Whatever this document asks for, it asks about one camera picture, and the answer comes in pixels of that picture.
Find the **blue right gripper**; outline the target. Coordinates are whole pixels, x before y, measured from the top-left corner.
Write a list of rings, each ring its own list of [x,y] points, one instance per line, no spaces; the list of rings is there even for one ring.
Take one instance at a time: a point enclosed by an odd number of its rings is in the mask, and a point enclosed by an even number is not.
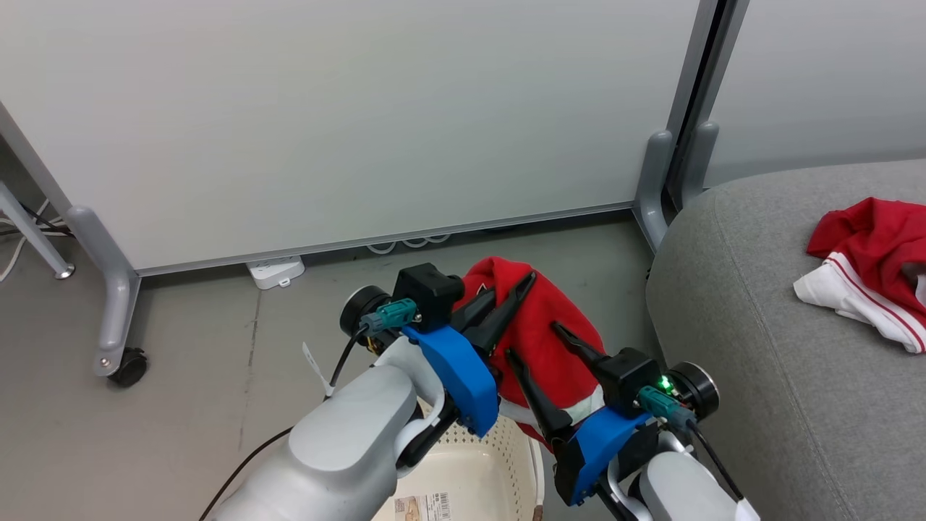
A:
[[[611,356],[599,352],[562,323],[553,323],[553,332],[588,370],[616,368]],[[522,357],[507,350],[506,359],[541,436],[546,443],[561,443],[553,450],[556,459],[553,484],[569,507],[595,495],[595,487],[602,478],[606,479],[609,465],[616,465],[616,478],[621,480],[638,471],[657,453],[659,426],[650,413],[628,419],[605,407],[573,430],[569,413],[558,408],[543,392]]]

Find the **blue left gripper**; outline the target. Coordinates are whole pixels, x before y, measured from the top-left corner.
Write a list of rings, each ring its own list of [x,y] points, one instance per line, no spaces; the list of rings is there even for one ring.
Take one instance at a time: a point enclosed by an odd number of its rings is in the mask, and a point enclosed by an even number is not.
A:
[[[479,286],[473,299],[451,314],[451,326],[402,333],[417,342],[431,369],[459,409],[459,421],[482,438],[499,416],[495,377],[482,357],[490,357],[537,280],[530,271],[498,302],[496,288]],[[469,340],[463,334],[469,332]]]

